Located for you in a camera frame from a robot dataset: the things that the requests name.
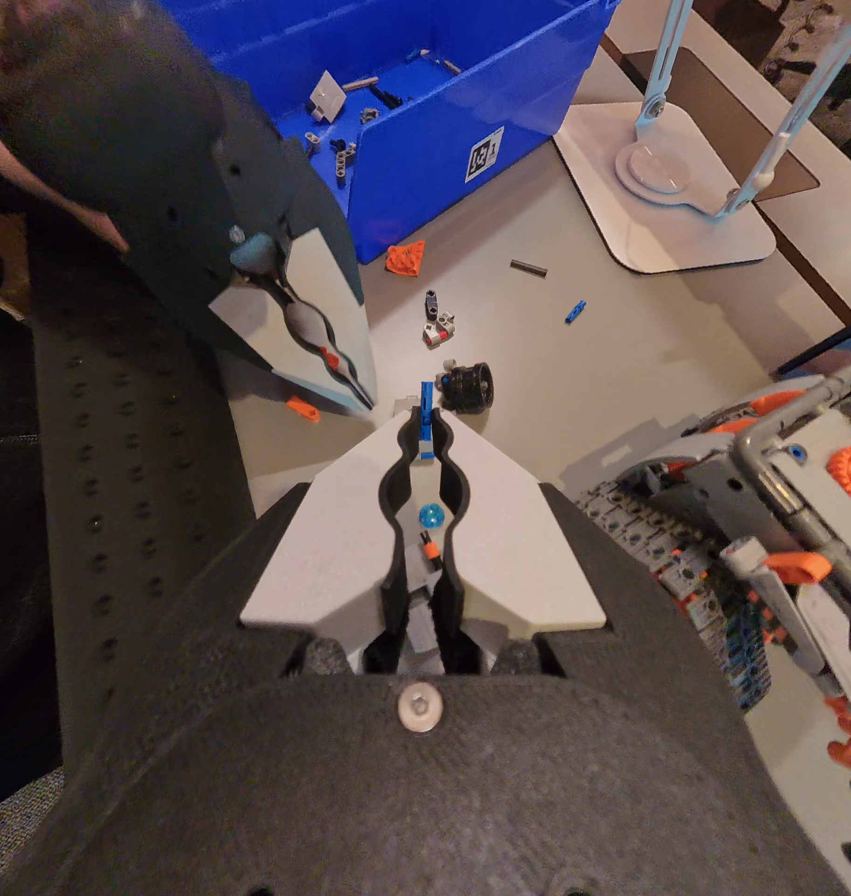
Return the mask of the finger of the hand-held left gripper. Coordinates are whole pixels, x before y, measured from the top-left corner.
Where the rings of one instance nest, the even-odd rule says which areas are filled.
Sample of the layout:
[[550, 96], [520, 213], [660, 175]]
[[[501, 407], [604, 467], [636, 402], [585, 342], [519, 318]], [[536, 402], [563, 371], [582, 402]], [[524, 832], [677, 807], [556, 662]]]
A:
[[[319, 229], [292, 242], [284, 288], [290, 298], [285, 308], [289, 330], [317, 357], [330, 383], [349, 395], [352, 407], [373, 409], [378, 389], [366, 311]], [[320, 346], [343, 359], [337, 372]]]
[[371, 410], [352, 407], [344, 389], [330, 383], [323, 365], [286, 324], [290, 298], [281, 287], [275, 291], [273, 297], [262, 289], [232, 286], [209, 309], [263, 361], [269, 373], [347, 409]]

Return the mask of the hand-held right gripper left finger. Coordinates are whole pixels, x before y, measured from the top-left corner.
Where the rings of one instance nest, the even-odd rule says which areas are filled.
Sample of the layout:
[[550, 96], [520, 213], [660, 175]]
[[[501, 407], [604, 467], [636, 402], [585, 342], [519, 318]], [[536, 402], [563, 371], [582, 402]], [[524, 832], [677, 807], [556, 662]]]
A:
[[248, 628], [384, 631], [382, 585], [395, 529], [380, 485], [405, 459], [399, 437], [415, 413], [396, 416], [314, 477], [250, 599]]

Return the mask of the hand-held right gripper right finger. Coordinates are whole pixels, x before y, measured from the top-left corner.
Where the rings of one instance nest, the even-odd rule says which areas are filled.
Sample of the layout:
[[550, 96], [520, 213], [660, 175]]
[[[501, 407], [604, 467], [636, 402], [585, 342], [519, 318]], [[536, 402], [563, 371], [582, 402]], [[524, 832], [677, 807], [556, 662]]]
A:
[[432, 433], [452, 515], [432, 597], [445, 657], [462, 635], [476, 642], [472, 623], [514, 640], [603, 628], [607, 615], [536, 477], [444, 411]]

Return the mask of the blue parts bin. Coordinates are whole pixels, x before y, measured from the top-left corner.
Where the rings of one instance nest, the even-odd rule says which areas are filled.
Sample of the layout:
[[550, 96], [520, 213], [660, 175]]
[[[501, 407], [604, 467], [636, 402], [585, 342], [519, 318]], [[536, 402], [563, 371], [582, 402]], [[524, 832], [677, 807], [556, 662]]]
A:
[[618, 2], [172, 1], [161, 5], [221, 73], [285, 120], [329, 71], [379, 74], [417, 48], [465, 72], [364, 139], [337, 198], [370, 263], [558, 132]]

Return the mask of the flat orange building piece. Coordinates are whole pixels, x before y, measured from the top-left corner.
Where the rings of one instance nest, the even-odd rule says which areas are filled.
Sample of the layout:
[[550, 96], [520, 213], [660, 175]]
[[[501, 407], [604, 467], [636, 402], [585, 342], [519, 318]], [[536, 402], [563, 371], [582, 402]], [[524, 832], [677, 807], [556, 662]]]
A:
[[422, 268], [425, 248], [424, 240], [405, 245], [390, 245], [386, 252], [385, 270], [399, 276], [418, 277]]

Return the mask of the grey panel assembly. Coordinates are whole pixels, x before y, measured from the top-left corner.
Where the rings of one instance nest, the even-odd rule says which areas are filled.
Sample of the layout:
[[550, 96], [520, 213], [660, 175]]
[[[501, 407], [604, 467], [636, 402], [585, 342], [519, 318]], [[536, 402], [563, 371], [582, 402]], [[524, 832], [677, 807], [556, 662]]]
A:
[[440, 504], [406, 504], [402, 523], [409, 593], [406, 635], [398, 670], [404, 674], [441, 675], [444, 672], [432, 612], [432, 597], [443, 573], [442, 529], [446, 521]]

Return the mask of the pile of small building parts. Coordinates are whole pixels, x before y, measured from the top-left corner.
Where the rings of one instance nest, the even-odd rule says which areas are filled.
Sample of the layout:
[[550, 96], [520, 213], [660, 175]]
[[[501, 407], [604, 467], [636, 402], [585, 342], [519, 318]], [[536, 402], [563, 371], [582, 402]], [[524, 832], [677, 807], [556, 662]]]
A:
[[451, 84], [465, 72], [456, 61], [436, 50], [417, 48], [400, 64], [383, 68], [379, 74], [340, 83], [324, 71], [305, 101], [304, 111], [285, 120], [286, 135], [296, 136], [306, 158], [340, 198], [349, 195], [364, 139], [374, 146], [372, 136], [385, 139], [384, 123], [394, 123], [404, 115], [410, 128], [410, 114], [438, 89]]

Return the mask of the black toy wheel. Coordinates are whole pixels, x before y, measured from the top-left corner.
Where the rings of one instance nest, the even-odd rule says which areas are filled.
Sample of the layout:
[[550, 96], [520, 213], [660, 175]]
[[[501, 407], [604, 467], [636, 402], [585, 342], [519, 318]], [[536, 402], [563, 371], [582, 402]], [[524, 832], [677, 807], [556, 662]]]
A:
[[466, 366], [448, 359], [435, 384], [441, 393], [442, 408], [448, 411], [476, 415], [493, 406], [492, 371], [485, 362]]

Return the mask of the toy tracked robot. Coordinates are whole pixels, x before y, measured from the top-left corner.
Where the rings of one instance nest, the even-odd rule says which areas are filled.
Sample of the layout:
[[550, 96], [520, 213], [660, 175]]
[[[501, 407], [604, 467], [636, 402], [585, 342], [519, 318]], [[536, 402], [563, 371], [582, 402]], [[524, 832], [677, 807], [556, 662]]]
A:
[[720, 409], [574, 502], [688, 617], [742, 711], [771, 687], [767, 644], [784, 648], [851, 769], [851, 366]]

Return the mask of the book stand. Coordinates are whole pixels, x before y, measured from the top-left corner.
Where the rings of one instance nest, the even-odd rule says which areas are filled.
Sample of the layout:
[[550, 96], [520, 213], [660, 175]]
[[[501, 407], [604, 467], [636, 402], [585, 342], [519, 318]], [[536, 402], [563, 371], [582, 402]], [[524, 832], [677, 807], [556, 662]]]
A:
[[756, 263], [775, 251], [754, 200], [851, 57], [851, 2], [834, 5], [834, 36], [741, 183], [667, 99], [692, 2], [668, 4], [641, 103], [570, 106], [554, 144], [618, 263], [638, 274], [676, 273]]

